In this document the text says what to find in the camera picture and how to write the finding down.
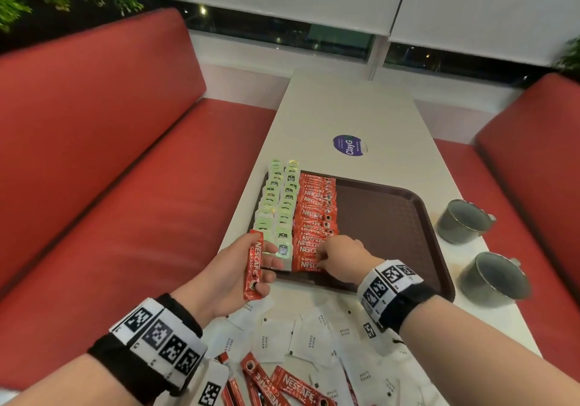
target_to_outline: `hand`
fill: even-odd
[[[331,236],[316,251],[318,268],[339,281],[360,285],[368,272],[383,262],[371,255],[358,239],[346,235]]]
[[[250,245],[258,240],[259,234],[245,234],[229,247],[220,251],[198,276],[179,287],[172,296],[183,305],[200,324],[201,328],[214,318],[239,310],[247,302],[243,299],[243,283],[248,262]],[[275,253],[278,249],[264,241],[264,252]],[[282,260],[264,253],[262,266],[282,268]],[[262,281],[256,290],[263,297],[270,293],[270,286],[276,273],[262,270]]]

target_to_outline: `wristband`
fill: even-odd
[[[207,351],[201,327],[170,295],[145,299],[88,353],[141,403],[187,387]]]
[[[407,315],[436,293],[400,260],[389,260],[363,279],[357,297],[381,332],[399,332]]]

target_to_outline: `seat backrest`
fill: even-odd
[[[475,141],[578,297],[580,85],[547,74],[494,117]]]
[[[0,57],[0,288],[204,92],[175,9]]]

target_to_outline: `white table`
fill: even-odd
[[[338,135],[354,135],[368,152],[354,157],[333,146]],[[373,82],[339,79],[328,74],[294,73],[272,127],[258,155],[252,174],[230,222],[221,248],[248,227],[270,159],[296,159],[301,169],[330,176],[386,184],[409,189],[424,201],[432,222],[446,204],[461,194],[447,170],[410,94]],[[476,254],[487,251],[479,238],[464,246],[439,239],[453,281]],[[455,304],[540,354],[515,304],[481,308],[456,287]],[[271,317],[297,315],[329,297],[355,301],[354,296],[289,282],[272,285],[276,306]],[[310,365],[290,358],[285,367],[308,380]]]

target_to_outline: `red cushion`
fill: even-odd
[[[548,74],[477,135],[580,303],[580,85]]]
[[[532,297],[518,307],[544,359],[580,382],[580,307],[475,148],[445,140],[435,143],[463,198],[498,219],[484,235],[489,250],[518,258],[530,279]]]
[[[0,386],[82,354],[217,253],[275,111],[203,99],[0,301]]]
[[[160,10],[0,58],[0,287],[205,92]]]

